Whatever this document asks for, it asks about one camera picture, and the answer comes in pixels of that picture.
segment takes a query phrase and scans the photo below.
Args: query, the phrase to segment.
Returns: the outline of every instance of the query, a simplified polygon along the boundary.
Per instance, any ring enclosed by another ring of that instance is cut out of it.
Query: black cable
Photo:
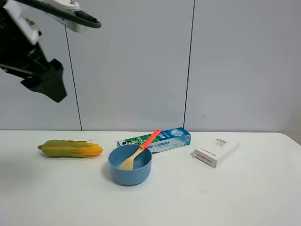
[[[21,2],[25,5],[31,6],[33,8],[37,8],[39,10],[42,10],[46,13],[55,15],[57,17],[60,17],[60,18],[63,18],[63,19],[66,19],[66,20],[69,20],[72,22],[76,22],[76,23],[84,25],[86,27],[100,28],[102,26],[101,23],[96,18],[94,18],[88,14],[85,14],[85,16],[82,16],[81,14],[76,14],[74,16],[74,15],[71,15],[64,11],[61,11],[51,5],[45,4],[45,3],[37,1],[37,0],[15,0],[15,1]]]

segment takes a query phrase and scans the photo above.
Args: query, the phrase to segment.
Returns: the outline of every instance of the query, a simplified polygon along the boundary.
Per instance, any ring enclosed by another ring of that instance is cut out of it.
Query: corn
[[[39,145],[38,149],[51,157],[91,158],[100,155],[103,149],[89,141],[49,140],[45,144]]]

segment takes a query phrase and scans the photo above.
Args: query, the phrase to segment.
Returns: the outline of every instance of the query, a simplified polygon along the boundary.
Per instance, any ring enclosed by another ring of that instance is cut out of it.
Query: white wall
[[[300,131],[300,9],[297,0],[196,0],[186,129]]]
[[[29,91],[20,83],[22,79],[0,69],[0,129],[80,130],[65,29],[38,10],[29,9],[24,15],[41,29],[40,44],[48,60],[56,58],[63,64],[68,96],[55,103]]]
[[[79,0],[103,27],[68,31],[84,130],[183,125],[193,0]]]

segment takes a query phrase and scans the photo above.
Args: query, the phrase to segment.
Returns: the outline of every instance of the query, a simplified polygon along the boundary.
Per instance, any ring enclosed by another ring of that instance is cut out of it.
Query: bowl rim
[[[138,168],[138,169],[125,170],[125,169],[120,169],[120,168],[117,168],[116,166],[114,166],[114,165],[111,163],[111,161],[110,161],[110,155],[112,154],[113,151],[111,151],[111,153],[109,154],[108,162],[109,162],[109,164],[110,164],[112,167],[114,167],[115,169],[118,169],[118,170],[129,171],[129,172],[135,171],[135,170],[140,170],[140,169],[143,169],[144,167],[146,167],[148,164],[150,164],[150,163],[151,163],[151,160],[152,160],[152,153],[151,153],[151,151],[150,151],[148,148],[145,148],[144,151],[145,151],[145,150],[149,151],[150,154],[151,154],[150,161],[149,161],[145,166],[142,166],[141,168]]]

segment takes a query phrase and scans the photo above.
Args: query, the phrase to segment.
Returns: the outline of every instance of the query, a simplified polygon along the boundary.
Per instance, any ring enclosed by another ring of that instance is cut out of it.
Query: white table
[[[240,149],[213,169],[190,146],[153,156],[148,179],[116,184],[108,155],[145,132],[0,131],[1,226],[300,226],[301,147],[278,133],[233,133]],[[95,159],[45,158],[50,139],[91,140]]]

